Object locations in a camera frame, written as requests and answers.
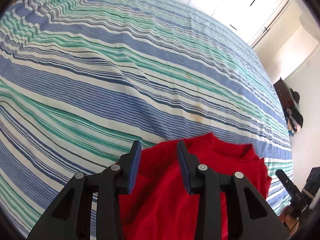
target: screw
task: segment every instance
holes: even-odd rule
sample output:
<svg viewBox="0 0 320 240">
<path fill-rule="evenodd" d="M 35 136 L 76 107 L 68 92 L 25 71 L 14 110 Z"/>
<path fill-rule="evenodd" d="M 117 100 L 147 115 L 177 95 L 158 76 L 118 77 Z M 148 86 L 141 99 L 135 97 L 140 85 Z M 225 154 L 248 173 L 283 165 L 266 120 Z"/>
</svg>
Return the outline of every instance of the screw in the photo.
<svg viewBox="0 0 320 240">
<path fill-rule="evenodd" d="M 119 171 L 120 165 L 114 164 L 114 165 L 111 166 L 111 169 L 112 169 L 113 171 Z"/>
<path fill-rule="evenodd" d="M 78 172 L 78 173 L 75 174 L 75 178 L 76 179 L 82 179 L 83 176 L 84 176 L 84 174 L 82 172 Z"/>
<path fill-rule="evenodd" d="M 236 178 L 238 178 L 238 179 L 242 179 L 242 178 L 243 178 L 243 173 L 237 171 L 237 172 L 235 173 L 235 176 L 236 176 Z"/>
<path fill-rule="evenodd" d="M 200 164 L 200 165 L 198 166 L 198 169 L 201 170 L 201 171 L 206 171 L 206 170 L 208 169 L 208 167 L 207 167 L 207 165 L 205 165 L 205 164 Z"/>
</svg>

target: human hand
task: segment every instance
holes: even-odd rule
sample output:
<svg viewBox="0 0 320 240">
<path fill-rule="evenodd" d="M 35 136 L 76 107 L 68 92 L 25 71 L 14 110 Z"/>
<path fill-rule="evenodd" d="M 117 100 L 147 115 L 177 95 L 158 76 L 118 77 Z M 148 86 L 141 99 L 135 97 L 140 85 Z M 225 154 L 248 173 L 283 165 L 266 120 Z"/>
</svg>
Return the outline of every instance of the human hand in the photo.
<svg viewBox="0 0 320 240">
<path fill-rule="evenodd" d="M 299 222 L 297 219 L 293 218 L 292 216 L 286 215 L 287 210 L 288 210 L 288 206 L 282 210 L 278 218 L 280 219 L 281 223 L 285 222 L 287 224 L 289 235 L 292 236 L 298 230 Z"/>
</svg>

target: red sweater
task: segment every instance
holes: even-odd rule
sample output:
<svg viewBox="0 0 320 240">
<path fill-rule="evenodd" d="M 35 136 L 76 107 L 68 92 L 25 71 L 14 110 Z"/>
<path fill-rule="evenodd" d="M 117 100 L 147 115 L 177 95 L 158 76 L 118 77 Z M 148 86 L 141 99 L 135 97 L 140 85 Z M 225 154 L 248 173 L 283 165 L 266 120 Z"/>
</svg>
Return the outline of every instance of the red sweater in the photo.
<svg viewBox="0 0 320 240">
<path fill-rule="evenodd" d="M 138 177 L 131 195 L 120 195 L 120 213 L 126 240 L 193 240 L 199 195 L 183 187 L 177 160 L 177 140 L 142 151 Z M 212 133 L 184 139 L 188 151 L 216 172 L 241 171 L 266 198 L 271 183 L 263 159 L 251 144 L 236 145 Z M 228 239 L 225 195 L 221 194 L 222 239 Z"/>
</svg>

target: blue and green striped fabric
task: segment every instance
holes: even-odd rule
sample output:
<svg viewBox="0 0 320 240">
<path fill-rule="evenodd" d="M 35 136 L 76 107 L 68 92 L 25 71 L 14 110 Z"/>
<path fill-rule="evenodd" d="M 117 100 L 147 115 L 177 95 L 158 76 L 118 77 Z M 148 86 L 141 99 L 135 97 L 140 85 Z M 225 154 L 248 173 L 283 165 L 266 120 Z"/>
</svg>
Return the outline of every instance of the blue and green striped fabric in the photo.
<svg viewBox="0 0 320 240">
<path fill-rule="evenodd" d="M 283 112 L 256 54 L 214 19 L 170 0 L 18 0 L 0 21 L 0 204 L 25 235 L 78 171 L 212 131 L 252 143 L 289 196 Z M 95 219 L 95 202 L 92 205 Z M 95 228 L 91 228 L 95 237 Z"/>
</svg>

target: bed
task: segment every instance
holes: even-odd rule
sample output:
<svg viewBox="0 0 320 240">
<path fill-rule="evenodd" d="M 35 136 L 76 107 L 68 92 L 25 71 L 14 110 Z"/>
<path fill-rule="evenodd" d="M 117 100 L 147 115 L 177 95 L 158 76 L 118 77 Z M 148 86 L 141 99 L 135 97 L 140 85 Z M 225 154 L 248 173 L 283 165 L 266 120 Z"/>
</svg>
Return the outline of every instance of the bed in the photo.
<svg viewBox="0 0 320 240">
<path fill-rule="evenodd" d="M 283 111 L 255 52 L 170 0 L 18 0 L 0 21 L 0 205 L 27 236 L 78 171 L 213 132 L 252 143 L 276 213 L 292 179 Z M 92 219 L 95 219 L 95 202 Z M 95 237 L 95 228 L 91 228 Z"/>
</svg>

